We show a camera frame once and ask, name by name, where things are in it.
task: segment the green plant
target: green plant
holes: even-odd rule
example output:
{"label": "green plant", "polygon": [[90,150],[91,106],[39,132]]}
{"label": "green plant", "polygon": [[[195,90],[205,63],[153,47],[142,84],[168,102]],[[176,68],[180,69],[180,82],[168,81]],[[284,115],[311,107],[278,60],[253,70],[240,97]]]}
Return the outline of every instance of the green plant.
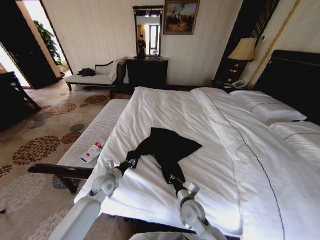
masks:
{"label": "green plant", "polygon": [[54,35],[51,32],[49,32],[47,29],[45,29],[44,25],[42,23],[39,23],[36,20],[34,20],[33,22],[34,22],[36,28],[38,29],[38,32],[40,33],[40,35],[44,41],[44,44],[45,44],[46,48],[48,49],[55,65],[64,66],[62,64],[60,54],[57,52],[57,49],[55,47],[56,43],[51,38],[51,37],[54,37]]}

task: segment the painting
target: painting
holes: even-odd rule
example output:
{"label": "painting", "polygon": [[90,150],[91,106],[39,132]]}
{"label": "painting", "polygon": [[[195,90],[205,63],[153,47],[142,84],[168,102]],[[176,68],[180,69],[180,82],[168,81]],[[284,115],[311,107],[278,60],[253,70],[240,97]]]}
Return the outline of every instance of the painting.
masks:
{"label": "painting", "polygon": [[165,0],[163,34],[193,35],[200,0]]}

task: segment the black cloth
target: black cloth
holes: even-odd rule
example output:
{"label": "black cloth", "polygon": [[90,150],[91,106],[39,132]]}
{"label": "black cloth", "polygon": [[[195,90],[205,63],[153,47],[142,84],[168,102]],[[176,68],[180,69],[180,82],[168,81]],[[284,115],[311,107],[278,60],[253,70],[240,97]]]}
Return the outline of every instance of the black cloth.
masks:
{"label": "black cloth", "polygon": [[78,71],[77,75],[81,75],[81,77],[87,77],[94,76],[96,73],[91,68],[82,68],[82,70]]}
{"label": "black cloth", "polygon": [[163,177],[168,184],[171,174],[184,183],[185,176],[178,161],[189,156],[201,146],[196,141],[180,136],[174,131],[152,127],[150,136],[143,140],[134,151],[129,151],[126,159],[136,159],[137,165],[141,155],[153,155],[161,166]]}

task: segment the upholstered bench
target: upholstered bench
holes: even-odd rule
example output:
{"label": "upholstered bench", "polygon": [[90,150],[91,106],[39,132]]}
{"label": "upholstered bench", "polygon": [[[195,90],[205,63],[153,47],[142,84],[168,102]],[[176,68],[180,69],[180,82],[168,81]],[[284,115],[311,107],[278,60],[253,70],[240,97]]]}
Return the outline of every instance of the upholstered bench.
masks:
{"label": "upholstered bench", "polygon": [[103,86],[113,88],[123,84],[126,75],[126,57],[114,60],[108,64],[96,64],[94,68],[96,73],[94,76],[71,75],[65,77],[64,80],[71,92],[71,84],[88,85],[88,86]]}
{"label": "upholstered bench", "polygon": [[81,136],[68,149],[57,165],[39,163],[29,167],[29,173],[53,174],[58,177],[71,193],[77,191],[77,187],[70,178],[87,179],[97,163],[97,156],[89,163],[80,159],[80,155],[89,149],[98,139],[108,139],[118,118],[125,109],[129,100],[113,99],[101,110]]}

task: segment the patterned carpet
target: patterned carpet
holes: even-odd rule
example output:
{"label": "patterned carpet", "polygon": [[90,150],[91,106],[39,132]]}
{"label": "patterned carpet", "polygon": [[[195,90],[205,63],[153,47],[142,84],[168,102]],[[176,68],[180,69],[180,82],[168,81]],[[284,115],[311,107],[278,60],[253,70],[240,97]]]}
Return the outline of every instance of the patterned carpet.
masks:
{"label": "patterned carpet", "polygon": [[[73,206],[71,194],[49,174],[28,173],[35,163],[56,164],[110,100],[109,90],[64,80],[26,91],[42,110],[0,132],[0,239],[48,239]],[[118,94],[115,98],[128,98]],[[78,190],[84,180],[75,180]],[[127,240],[136,224],[102,214],[86,239]]]}

